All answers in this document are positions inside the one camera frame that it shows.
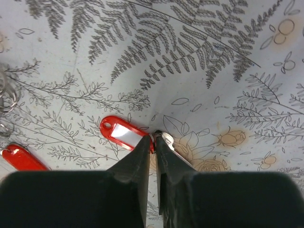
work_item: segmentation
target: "metal key ring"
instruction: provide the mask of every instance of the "metal key ring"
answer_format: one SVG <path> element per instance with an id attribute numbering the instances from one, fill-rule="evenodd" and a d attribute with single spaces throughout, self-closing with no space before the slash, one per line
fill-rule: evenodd
<path id="1" fill-rule="evenodd" d="M 154 140 L 154 136 L 153 134 L 149 134 L 151 140 L 152 140 L 152 145 L 153 145 L 153 153 L 155 153 L 155 150 L 156 150 L 156 145 L 155 145 L 155 140 Z"/>
<path id="2" fill-rule="evenodd" d="M 2 86 L 2 89 L 0 90 L 0 97 L 2 97 L 6 91 L 8 84 L 8 78 L 6 77 L 6 74 L 3 70 L 0 70 L 0 79 L 2 80 L 2 83 L 0 83 L 0 85 Z"/>
<path id="3" fill-rule="evenodd" d="M 4 138 L 10 138 L 11 136 L 11 130 L 9 128 L 7 128 L 5 125 L 3 125 L 2 123 L 0 123 L 0 128 L 4 128 L 5 131 L 0 131 L 0 137 L 4 137 Z"/>
<path id="4" fill-rule="evenodd" d="M 3 113 L 9 113 L 9 112 L 11 112 L 14 108 L 15 108 L 15 106 L 16 106 L 16 104 L 17 104 L 17 102 L 18 102 L 18 95 L 17 95 L 17 92 L 16 91 L 13 91 L 14 89 L 13 89 L 13 87 L 11 87 L 11 85 L 8 85 L 7 86 L 7 89 L 6 89 L 6 93 L 9 95 L 9 97 L 14 101 L 13 102 L 13 104 L 12 105 L 10 105 L 10 106 L 0 106 L 0 108 L 1 109 L 3 109 L 2 110 L 2 112 Z"/>

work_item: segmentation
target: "key ring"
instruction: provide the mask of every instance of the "key ring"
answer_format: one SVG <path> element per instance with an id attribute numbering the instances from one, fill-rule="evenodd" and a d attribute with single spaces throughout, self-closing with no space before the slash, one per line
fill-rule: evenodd
<path id="1" fill-rule="evenodd" d="M 11 130 L 9 128 L 7 128 L 5 125 L 3 125 L 2 123 L 0 123 L 0 128 L 4 128 L 4 131 L 0 130 L 0 137 L 4 137 L 4 138 L 10 138 L 11 136 Z"/>
<path id="2" fill-rule="evenodd" d="M 10 105 L 10 106 L 0 106 L 3 113 L 9 113 L 11 112 L 15 106 L 17 105 L 17 102 L 18 102 L 18 98 L 17 98 L 17 92 L 16 91 L 13 91 L 13 87 L 11 87 L 11 85 L 8 85 L 7 86 L 7 89 L 6 89 L 6 93 L 9 95 L 9 97 L 13 100 L 13 104 Z"/>
<path id="3" fill-rule="evenodd" d="M 0 85 L 2 85 L 2 90 L 0 90 L 0 97 L 2 97 L 5 94 L 8 85 L 8 79 L 3 70 L 0 70 L 0 78 L 2 80 L 2 83 L 0 83 Z"/>

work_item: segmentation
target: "plastic key tag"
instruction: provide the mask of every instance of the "plastic key tag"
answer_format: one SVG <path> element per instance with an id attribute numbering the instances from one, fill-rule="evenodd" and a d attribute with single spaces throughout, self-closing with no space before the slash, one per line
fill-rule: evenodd
<path id="1" fill-rule="evenodd" d="M 143 136 L 148 133 L 139 130 L 135 126 L 117 116 L 107 116 L 100 123 L 100 132 L 108 140 L 132 151 Z"/>
<path id="2" fill-rule="evenodd" d="M 18 171 L 45 171 L 48 168 L 25 148 L 10 144 L 2 151 L 2 157 Z"/>

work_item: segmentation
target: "branch drawing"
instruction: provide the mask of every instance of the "branch drawing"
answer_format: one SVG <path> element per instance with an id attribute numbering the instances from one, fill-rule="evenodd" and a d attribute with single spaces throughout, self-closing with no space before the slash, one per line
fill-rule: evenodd
<path id="1" fill-rule="evenodd" d="M 45 15 L 51 32 L 58 39 L 58 28 L 65 22 L 64 7 L 68 7 L 65 0 L 26 0 L 25 3 L 28 5 L 29 13 L 33 18 L 38 19 L 43 14 Z"/>
<path id="2" fill-rule="evenodd" d="M 104 95 L 103 91 L 108 90 L 105 83 L 92 82 L 86 91 L 78 90 L 78 96 L 69 95 L 72 86 L 79 87 L 77 78 L 66 72 L 61 83 L 37 82 L 27 83 L 20 79 L 21 75 L 31 76 L 33 73 L 38 73 L 38 65 L 40 61 L 34 60 L 34 64 L 25 63 L 24 68 L 11 68 L 6 65 L 5 72 L 9 73 L 8 77 L 13 79 L 17 84 L 17 89 L 21 90 L 24 96 L 27 93 L 30 96 L 29 101 L 35 105 L 40 105 L 45 108 L 51 106 L 51 100 L 60 99 L 65 105 L 65 110 L 72 111 L 79 115 L 85 112 L 80 110 L 78 101 L 84 100 L 89 104 L 96 104 L 97 108 L 102 108 L 105 112 L 122 113 L 120 104 L 128 104 L 130 111 L 142 111 L 150 106 L 150 101 L 147 95 L 144 95 L 140 90 L 134 90 L 128 93 L 120 93 L 118 99 L 114 100 L 112 95 Z"/>
<path id="3" fill-rule="evenodd" d="M 176 51 L 169 51 L 170 59 L 163 55 L 162 62 L 156 60 L 156 66 L 150 64 L 150 70 L 144 71 L 147 78 L 141 79 L 140 85 L 143 90 L 151 88 L 151 85 L 156 83 L 155 81 L 160 81 L 160 77 L 166 77 L 167 72 L 174 74 L 173 69 L 181 73 L 181 68 L 183 67 L 184 70 L 190 72 L 190 66 L 196 71 L 197 65 L 201 69 L 205 69 L 205 65 L 209 63 L 210 57 L 213 56 L 213 49 L 212 45 L 207 41 L 207 37 L 186 26 L 182 28 L 183 32 L 180 32 L 180 36 L 183 39 L 178 38 L 179 45 L 176 46 Z"/>
<path id="4" fill-rule="evenodd" d="M 81 33 L 84 33 L 87 28 L 91 28 L 92 24 L 96 23 L 94 16 L 100 17 L 100 12 L 96 7 L 104 9 L 105 5 L 102 1 L 96 0 L 73 0 L 70 4 L 70 8 L 73 9 L 71 41 L 74 52 L 77 51 Z"/>
<path id="5" fill-rule="evenodd" d="M 92 36 L 93 40 L 91 40 L 91 46 L 89 46 L 89 60 L 91 64 L 102 54 L 102 50 L 107 50 L 106 46 L 112 47 L 112 43 L 118 44 L 117 38 L 122 41 L 124 40 L 122 30 L 131 36 L 131 29 L 136 29 L 134 18 L 138 17 L 138 10 L 134 4 L 131 2 L 108 1 L 106 5 L 110 10 L 102 9 L 105 16 L 100 17 L 102 23 L 97 24 L 98 29 L 94 29 L 96 36 Z"/>
<path id="6" fill-rule="evenodd" d="M 304 86 L 297 84 L 297 94 L 290 94 L 289 105 L 283 104 L 278 94 L 281 83 L 275 83 L 276 75 L 261 76 L 250 75 L 246 81 L 250 84 L 251 92 L 243 91 L 239 96 L 237 106 L 233 109 L 237 114 L 231 113 L 231 122 L 243 123 L 246 128 L 255 130 L 250 137 L 273 144 L 286 143 L 295 139 L 304 139 Z"/>
<path id="7" fill-rule="evenodd" d="M 128 50 L 125 50 L 124 55 L 118 59 L 111 73 L 111 83 L 136 63 L 147 61 L 145 52 L 152 57 L 155 53 L 160 55 L 163 49 L 161 43 L 166 53 L 170 48 L 174 50 L 176 48 L 176 36 L 173 27 L 169 24 L 169 17 L 150 11 L 139 15 L 139 18 L 142 27 L 136 30 L 136 39 L 132 40 L 133 47 L 128 46 Z"/>

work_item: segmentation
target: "leaf illustration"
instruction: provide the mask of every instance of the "leaf illustration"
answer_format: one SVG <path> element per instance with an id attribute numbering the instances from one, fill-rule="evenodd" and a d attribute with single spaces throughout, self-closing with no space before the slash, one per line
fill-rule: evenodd
<path id="1" fill-rule="evenodd" d="M 301 158 L 292 158 L 291 159 L 293 162 L 300 162 L 300 161 L 303 161 L 303 159 L 301 159 Z"/>
<path id="2" fill-rule="evenodd" d="M 283 65 L 283 63 L 281 63 L 281 62 L 276 62 L 276 63 L 274 63 L 273 65 L 274 65 L 275 67 L 276 67 L 276 66 L 279 67 L 279 66 Z"/>
<path id="3" fill-rule="evenodd" d="M 149 127 L 140 127 L 139 129 L 145 131 L 145 130 L 148 130 Z"/>
<path id="4" fill-rule="evenodd" d="M 35 31 L 28 29 L 28 28 L 21 28 L 18 30 L 19 33 L 24 34 L 24 35 L 30 35 L 33 34 Z"/>
<path id="5" fill-rule="evenodd" d="M 112 10 L 102 9 L 105 17 L 100 17 L 102 23 L 98 24 L 99 29 L 94 29 L 96 36 L 92 36 L 93 40 L 91 40 L 91 46 L 89 47 L 89 60 L 91 64 L 102 54 L 102 51 L 107 50 L 107 47 L 112 47 L 112 44 L 118 44 L 116 37 L 124 40 L 122 31 L 131 36 L 131 29 L 136 29 L 133 19 L 133 17 L 139 17 L 136 5 L 131 2 L 107 2 L 106 4 Z M 138 56 L 135 56 L 135 58 L 137 62 L 140 62 Z"/>
<path id="6" fill-rule="evenodd" d="M 68 7 L 67 3 L 64 0 L 51 0 L 44 2 L 39 0 L 27 0 L 26 4 L 28 5 L 29 13 L 33 18 L 37 19 L 43 14 L 45 15 L 52 34 L 56 39 L 58 39 L 58 28 L 63 24 L 63 22 L 65 22 L 64 16 L 66 13 L 64 11 L 64 7 Z M 32 30 L 29 30 L 22 30 L 22 32 L 25 32 L 24 34 L 26 35 L 32 34 Z"/>
<path id="7" fill-rule="evenodd" d="M 291 0 L 288 5 L 286 6 L 285 10 L 284 10 L 284 16 L 286 16 L 294 7 L 295 0 Z"/>
<path id="8" fill-rule="evenodd" d="M 290 52 L 287 54 L 287 56 L 286 56 L 286 58 L 285 58 L 285 60 L 284 60 L 285 62 L 288 61 L 288 60 L 290 59 L 291 54 L 292 54 L 292 51 L 290 51 Z"/>
<path id="9" fill-rule="evenodd" d="M 132 120 L 131 113 L 128 113 L 127 122 L 131 123 L 131 120 Z"/>
<path id="10" fill-rule="evenodd" d="M 201 104 L 197 104 L 192 110 L 191 112 L 196 112 L 197 110 L 199 110 L 201 107 Z"/>
<path id="11" fill-rule="evenodd" d="M 188 145 L 190 148 L 194 148 L 199 143 L 199 138 L 194 132 L 190 132 L 180 139 L 180 143 L 183 145 Z"/>
<path id="12" fill-rule="evenodd" d="M 293 16 L 293 15 L 297 15 L 297 14 L 299 14 L 301 11 L 299 10 L 299 9 L 294 9 L 293 11 L 290 11 L 289 13 L 288 13 L 288 15 L 289 16 Z"/>
<path id="13" fill-rule="evenodd" d="M 181 127 L 183 125 L 182 122 L 173 117 L 164 115 L 163 124 L 170 135 L 177 138 L 183 137 L 183 134 L 181 132 Z"/>
<path id="14" fill-rule="evenodd" d="M 263 161 L 264 158 L 254 158 L 254 159 L 251 159 L 251 161 L 255 162 L 255 161 Z"/>
<path id="15" fill-rule="evenodd" d="M 127 69 L 140 63 L 140 58 L 147 61 L 144 51 L 147 51 L 152 57 L 162 53 L 161 44 L 165 52 L 169 49 L 175 49 L 176 36 L 173 27 L 169 24 L 169 18 L 153 11 L 145 12 L 140 16 L 139 24 L 144 26 L 136 31 L 135 39 L 132 40 L 133 47 L 128 47 L 124 55 L 118 59 L 111 73 L 111 83 Z"/>
<path id="16" fill-rule="evenodd" d="M 205 136 L 205 135 L 207 135 L 207 134 L 209 134 L 209 133 L 210 133 L 210 129 L 209 129 L 209 128 L 206 128 L 206 129 L 201 130 L 200 132 L 198 132 L 198 136 L 199 136 L 199 137 L 202 137 L 202 136 Z"/>
<path id="17" fill-rule="evenodd" d="M 213 146 L 202 146 L 202 147 L 194 149 L 192 151 L 192 154 L 195 159 L 202 159 L 202 158 L 206 157 L 207 154 L 212 152 L 213 149 L 214 149 Z"/>
<path id="18" fill-rule="evenodd" d="M 273 25 L 269 25 L 269 29 L 270 29 L 272 32 L 276 32 L 275 27 L 274 27 Z"/>
<path id="19" fill-rule="evenodd" d="M 184 124 L 181 127 L 181 133 L 183 135 L 186 135 L 188 131 L 189 131 L 189 125 L 186 122 L 184 122 Z"/>
<path id="20" fill-rule="evenodd" d="M 219 96 L 217 96 L 214 100 L 214 104 L 217 105 L 219 103 Z"/>
<path id="21" fill-rule="evenodd" d="M 267 48 L 267 47 L 271 44 L 271 41 L 272 41 L 273 38 L 274 38 L 274 36 L 271 36 L 271 37 L 269 37 L 267 40 L 265 40 L 265 41 L 262 43 L 262 45 L 261 45 L 261 47 L 260 47 L 260 50 L 263 50 L 263 49 Z"/>
<path id="22" fill-rule="evenodd" d="M 20 39 L 24 39 L 24 37 L 23 37 L 21 34 L 17 33 L 17 32 L 15 32 L 15 35 L 16 35 L 18 38 L 20 38 Z"/>
<path id="23" fill-rule="evenodd" d="M 240 153 L 240 155 L 247 155 L 247 154 L 251 154 L 251 152 L 243 152 L 243 153 Z"/>
<path id="24" fill-rule="evenodd" d="M 179 99 L 176 99 L 175 101 L 173 101 L 171 103 L 171 105 L 183 105 L 185 103 L 187 103 L 189 101 L 189 99 L 187 98 L 179 98 Z"/>
<path id="25" fill-rule="evenodd" d="M 97 9 L 104 9 L 105 5 L 102 1 L 96 0 L 74 0 L 70 8 L 73 9 L 71 42 L 72 49 L 76 52 L 81 33 L 85 33 L 87 28 L 91 28 L 96 23 L 93 17 L 100 17 Z"/>

